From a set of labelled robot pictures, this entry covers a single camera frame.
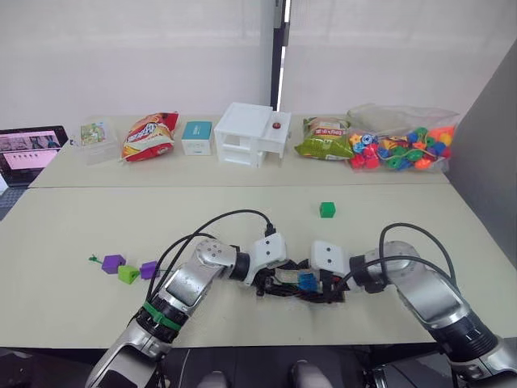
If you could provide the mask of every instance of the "red snack bag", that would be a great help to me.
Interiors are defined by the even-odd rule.
[[[178,113],[156,113],[138,120],[132,127],[122,147],[122,158],[136,162],[154,158],[174,146],[173,132]]]

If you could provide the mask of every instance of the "small teal box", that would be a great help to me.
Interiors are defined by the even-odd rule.
[[[181,137],[185,155],[211,155],[211,135],[210,121],[189,121]]]

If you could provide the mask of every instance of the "green snack bag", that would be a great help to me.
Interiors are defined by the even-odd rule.
[[[330,117],[304,119],[304,140],[294,147],[301,156],[323,160],[354,157],[347,136],[347,122]]]

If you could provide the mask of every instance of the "green band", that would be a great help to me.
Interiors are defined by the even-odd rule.
[[[149,302],[145,302],[142,307],[144,307],[144,309],[151,315],[151,317],[153,317],[153,321],[159,325],[169,327],[170,329],[176,331],[181,330],[180,325],[168,319],[161,311],[156,310]]]

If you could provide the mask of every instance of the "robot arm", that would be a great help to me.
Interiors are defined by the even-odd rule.
[[[385,244],[385,257],[389,256],[419,257],[410,244],[400,241]],[[344,276],[374,259],[379,259],[378,249],[350,258],[342,248],[319,241],[313,244],[311,267]],[[404,305],[445,351],[461,378],[476,381],[506,371],[517,373],[515,351],[485,326],[448,280],[411,260],[385,265],[389,283],[397,287]],[[381,275],[380,264],[372,265],[356,272],[348,287],[379,292],[384,288]]]
[[[174,271],[151,302],[145,302],[88,377],[86,388],[144,388],[194,314],[212,281],[229,278],[251,285],[255,274],[286,259],[281,234],[258,240],[249,254],[216,239],[200,242],[190,260]]]

